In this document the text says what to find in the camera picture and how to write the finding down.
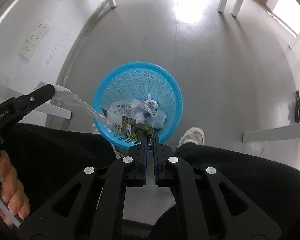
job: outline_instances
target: silver bolt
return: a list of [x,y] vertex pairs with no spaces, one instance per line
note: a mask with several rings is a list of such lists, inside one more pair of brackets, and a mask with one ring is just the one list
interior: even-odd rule
[[91,174],[91,173],[94,173],[94,168],[93,167],[86,167],[84,169],[84,173],[85,174]]
[[133,161],[132,157],[130,156],[125,156],[122,160],[124,163],[130,163]]
[[169,159],[168,159],[168,161],[171,162],[171,163],[177,163],[178,160],[179,160],[179,159],[178,159],[177,157],[175,157],[175,156],[171,156],[171,157],[169,157]]
[[217,172],[217,170],[214,167],[208,167],[206,169],[206,172],[209,174],[215,174]]

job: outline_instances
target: white sneaker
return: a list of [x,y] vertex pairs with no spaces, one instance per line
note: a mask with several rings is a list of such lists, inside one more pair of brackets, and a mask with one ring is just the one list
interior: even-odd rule
[[204,145],[204,132],[198,127],[192,127],[181,136],[177,148],[185,143]]

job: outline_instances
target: black pants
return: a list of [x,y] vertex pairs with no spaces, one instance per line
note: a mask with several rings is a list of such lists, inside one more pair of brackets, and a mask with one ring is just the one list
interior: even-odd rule
[[[18,124],[5,134],[2,149],[7,151],[24,184],[32,212],[84,167],[99,169],[115,160],[111,145],[101,135],[29,124]],[[192,143],[178,148],[175,155],[196,168],[215,167],[275,220],[282,231],[300,212],[300,171],[292,167]],[[173,221],[175,209],[171,208],[154,229],[166,228]]]

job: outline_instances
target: finger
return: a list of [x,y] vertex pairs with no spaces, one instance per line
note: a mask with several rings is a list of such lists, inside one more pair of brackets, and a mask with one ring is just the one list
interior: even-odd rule
[[11,162],[8,154],[0,150],[0,176],[5,177],[11,169]]
[[23,205],[19,210],[18,215],[22,220],[25,220],[25,218],[29,215],[29,213],[30,213],[29,199],[25,194],[23,199]]
[[8,225],[11,226],[12,222],[10,221],[10,219],[8,217],[6,217],[6,215],[3,213],[3,211],[0,209],[0,217],[2,217],[3,221]]
[[16,169],[11,166],[10,171],[4,177],[4,181],[1,186],[1,195],[4,202],[8,203],[11,197],[17,190],[17,172]]
[[9,204],[8,204],[8,209],[9,211],[15,215],[19,212],[23,205],[24,201],[24,189],[23,185],[20,182],[20,180],[17,181],[17,191],[16,193],[11,197]]

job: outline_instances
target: electrical outlet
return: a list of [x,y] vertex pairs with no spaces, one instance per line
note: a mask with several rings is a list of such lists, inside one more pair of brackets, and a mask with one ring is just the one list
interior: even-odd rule
[[43,35],[36,28],[33,28],[30,36],[27,38],[27,40],[35,47],[38,47],[42,39]]
[[35,52],[35,46],[33,46],[29,41],[26,41],[26,44],[22,47],[20,54],[24,56],[27,60],[31,60]]
[[45,19],[41,19],[38,24],[36,25],[36,29],[41,33],[42,35],[45,35],[47,31],[49,30],[49,23]]

